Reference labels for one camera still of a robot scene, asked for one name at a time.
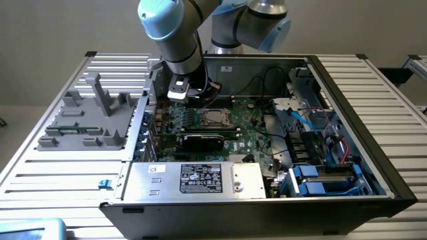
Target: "white label sticker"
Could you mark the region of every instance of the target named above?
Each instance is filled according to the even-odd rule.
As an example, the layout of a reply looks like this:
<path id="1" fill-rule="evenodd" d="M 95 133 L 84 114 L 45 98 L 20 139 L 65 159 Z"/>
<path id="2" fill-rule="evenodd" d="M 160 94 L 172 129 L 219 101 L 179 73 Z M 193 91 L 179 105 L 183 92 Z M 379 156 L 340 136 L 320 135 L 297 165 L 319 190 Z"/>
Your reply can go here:
<path id="1" fill-rule="evenodd" d="M 167 165 L 149 165 L 148 173 L 164 173 L 167 171 Z"/>
<path id="2" fill-rule="evenodd" d="M 220 71 L 231 73 L 233 71 L 233 67 L 232 66 L 221 66 Z"/>

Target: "warning label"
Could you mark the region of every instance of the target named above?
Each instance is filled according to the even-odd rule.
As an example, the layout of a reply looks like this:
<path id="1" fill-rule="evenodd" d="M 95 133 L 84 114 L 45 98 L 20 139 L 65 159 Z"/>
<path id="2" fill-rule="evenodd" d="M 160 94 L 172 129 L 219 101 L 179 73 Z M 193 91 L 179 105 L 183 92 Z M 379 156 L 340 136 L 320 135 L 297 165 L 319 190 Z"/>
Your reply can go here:
<path id="1" fill-rule="evenodd" d="M 183 194 L 213 194 L 223 192 L 220 164 L 180 165 L 179 191 Z"/>

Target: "green circuit board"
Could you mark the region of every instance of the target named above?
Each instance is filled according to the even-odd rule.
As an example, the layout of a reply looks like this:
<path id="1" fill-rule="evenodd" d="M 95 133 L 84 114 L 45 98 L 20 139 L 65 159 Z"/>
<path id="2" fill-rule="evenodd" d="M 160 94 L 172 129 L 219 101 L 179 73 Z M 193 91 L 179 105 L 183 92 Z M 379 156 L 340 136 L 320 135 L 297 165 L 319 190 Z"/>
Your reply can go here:
<path id="1" fill-rule="evenodd" d="M 268 137 L 257 133 L 251 125 L 251 117 L 260 119 L 260 107 L 249 109 L 248 104 L 253 104 L 255 101 L 248 98 L 237 98 L 233 103 L 233 108 L 223 109 L 228 112 L 228 128 L 239 128 L 237 137 L 232 132 L 235 139 L 224 141 L 224 148 L 219 152 L 213 153 L 195 153 L 191 154 L 184 151 L 183 147 L 177 143 L 180 135 L 187 134 L 181 132 L 183 127 L 197 129 L 203 121 L 201 111 L 209 109 L 185 108 L 181 104 L 173 103 L 164 108 L 164 122 L 172 127 L 165 132 L 165 126 L 157 126 L 157 145 L 160 151 L 157 152 L 159 162 L 227 162 L 241 159 L 245 155 L 253 154 L 255 162 L 260 164 L 261 171 L 267 171 L 269 164 L 272 163 L 271 149 L 264 148 L 264 153 L 260 152 L 260 146 L 263 146 Z M 265 132 L 265 128 L 257 128 L 261 132 Z M 225 133 L 212 130 L 209 134 L 219 134 L 224 136 Z"/>

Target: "floor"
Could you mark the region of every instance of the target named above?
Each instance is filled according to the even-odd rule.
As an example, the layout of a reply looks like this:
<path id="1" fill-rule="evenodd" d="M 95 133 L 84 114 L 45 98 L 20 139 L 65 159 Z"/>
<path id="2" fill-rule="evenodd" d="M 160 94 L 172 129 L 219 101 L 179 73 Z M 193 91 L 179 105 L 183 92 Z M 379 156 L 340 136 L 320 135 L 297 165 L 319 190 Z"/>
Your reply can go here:
<path id="1" fill-rule="evenodd" d="M 0 127 L 0 171 L 7 166 L 48 106 L 0 105 L 0 118 L 7 122 Z"/>

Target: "robotic arm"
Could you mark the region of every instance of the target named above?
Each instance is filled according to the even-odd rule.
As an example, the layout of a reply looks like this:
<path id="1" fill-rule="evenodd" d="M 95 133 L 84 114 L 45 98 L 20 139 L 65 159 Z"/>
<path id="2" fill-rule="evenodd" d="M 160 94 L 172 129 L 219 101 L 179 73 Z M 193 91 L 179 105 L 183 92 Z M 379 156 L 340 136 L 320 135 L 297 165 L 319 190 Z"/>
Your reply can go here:
<path id="1" fill-rule="evenodd" d="M 221 84 L 212 82 L 203 59 L 197 28 L 212 15 L 211 53 L 241 54 L 241 44 L 271 52 L 289 31 L 284 0 L 140 0 L 137 15 L 156 42 L 173 77 L 168 98 L 208 98 Z"/>

